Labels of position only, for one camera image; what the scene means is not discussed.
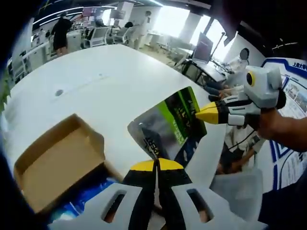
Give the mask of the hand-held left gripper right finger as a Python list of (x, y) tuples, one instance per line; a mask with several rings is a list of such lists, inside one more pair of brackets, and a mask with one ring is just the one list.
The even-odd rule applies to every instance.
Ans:
[(264, 230), (231, 211), (229, 202), (205, 185), (193, 183), (176, 161), (158, 158), (159, 200), (169, 230)]

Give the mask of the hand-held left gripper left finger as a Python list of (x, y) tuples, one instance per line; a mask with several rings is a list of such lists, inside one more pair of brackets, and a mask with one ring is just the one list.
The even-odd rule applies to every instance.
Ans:
[(84, 212), (56, 220), (50, 230), (145, 230), (154, 206), (156, 161), (133, 165), (122, 183), (113, 183), (88, 200)]

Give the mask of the person's left hand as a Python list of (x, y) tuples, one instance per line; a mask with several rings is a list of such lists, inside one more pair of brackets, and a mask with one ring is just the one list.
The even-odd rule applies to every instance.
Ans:
[(165, 217), (165, 213), (163, 211), (162, 206), (159, 203), (154, 203), (153, 205), (153, 210), (155, 213), (157, 213), (158, 215)]

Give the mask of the person's right hand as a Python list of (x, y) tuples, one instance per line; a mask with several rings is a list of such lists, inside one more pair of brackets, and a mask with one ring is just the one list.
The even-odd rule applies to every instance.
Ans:
[(262, 110), (257, 132), (264, 139), (280, 142), (285, 137), (288, 121), (288, 117), (281, 116), (276, 109)]

